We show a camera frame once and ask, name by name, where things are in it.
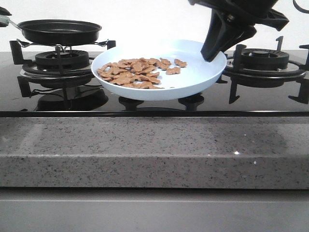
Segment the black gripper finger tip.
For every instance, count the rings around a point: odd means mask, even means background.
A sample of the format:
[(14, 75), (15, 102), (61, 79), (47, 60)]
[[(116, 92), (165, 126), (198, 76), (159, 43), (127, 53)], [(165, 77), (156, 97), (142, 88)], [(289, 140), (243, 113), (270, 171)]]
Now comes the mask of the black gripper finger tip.
[(11, 16), (12, 14), (7, 9), (0, 7), (0, 15)]

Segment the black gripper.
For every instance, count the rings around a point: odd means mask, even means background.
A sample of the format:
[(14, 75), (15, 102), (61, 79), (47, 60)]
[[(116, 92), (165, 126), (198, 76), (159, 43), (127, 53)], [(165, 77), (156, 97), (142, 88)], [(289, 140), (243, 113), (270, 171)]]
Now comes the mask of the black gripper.
[[(208, 34), (201, 48), (201, 54), (208, 62), (213, 61), (219, 52), (253, 37), (256, 34), (254, 24), (280, 31), (289, 23), (284, 14), (272, 9), (277, 3), (275, 0), (190, 0), (189, 3), (212, 8)], [(232, 31), (227, 15), (233, 16), (239, 24), (249, 25)]]

